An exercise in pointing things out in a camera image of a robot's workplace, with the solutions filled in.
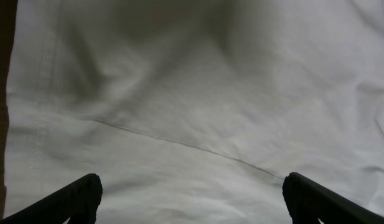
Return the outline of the white t-shirt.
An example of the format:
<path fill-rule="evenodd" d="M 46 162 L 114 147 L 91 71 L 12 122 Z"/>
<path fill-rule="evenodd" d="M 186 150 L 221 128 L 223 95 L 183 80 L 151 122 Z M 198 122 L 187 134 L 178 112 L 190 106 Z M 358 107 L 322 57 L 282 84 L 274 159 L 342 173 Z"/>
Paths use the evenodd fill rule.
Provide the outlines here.
<path fill-rule="evenodd" d="M 384 216 L 384 1 L 19 1 L 4 215 L 290 223 L 291 172 Z"/>

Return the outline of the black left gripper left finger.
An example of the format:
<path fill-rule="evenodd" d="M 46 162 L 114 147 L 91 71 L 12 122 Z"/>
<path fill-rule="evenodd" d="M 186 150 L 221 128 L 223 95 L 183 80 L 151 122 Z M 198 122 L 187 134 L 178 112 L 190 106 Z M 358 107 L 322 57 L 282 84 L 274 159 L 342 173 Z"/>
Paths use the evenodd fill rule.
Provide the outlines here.
<path fill-rule="evenodd" d="M 0 221 L 0 224 L 95 224 L 103 187 L 100 177 L 87 174 L 27 208 Z"/>

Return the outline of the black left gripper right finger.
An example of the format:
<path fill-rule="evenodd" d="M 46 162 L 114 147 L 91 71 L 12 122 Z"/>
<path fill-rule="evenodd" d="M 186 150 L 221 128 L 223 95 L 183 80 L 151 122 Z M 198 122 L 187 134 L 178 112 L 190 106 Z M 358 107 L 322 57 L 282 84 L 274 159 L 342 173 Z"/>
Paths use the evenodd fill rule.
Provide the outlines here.
<path fill-rule="evenodd" d="M 384 224 L 383 216 L 297 172 L 286 176 L 282 190 L 293 224 Z"/>

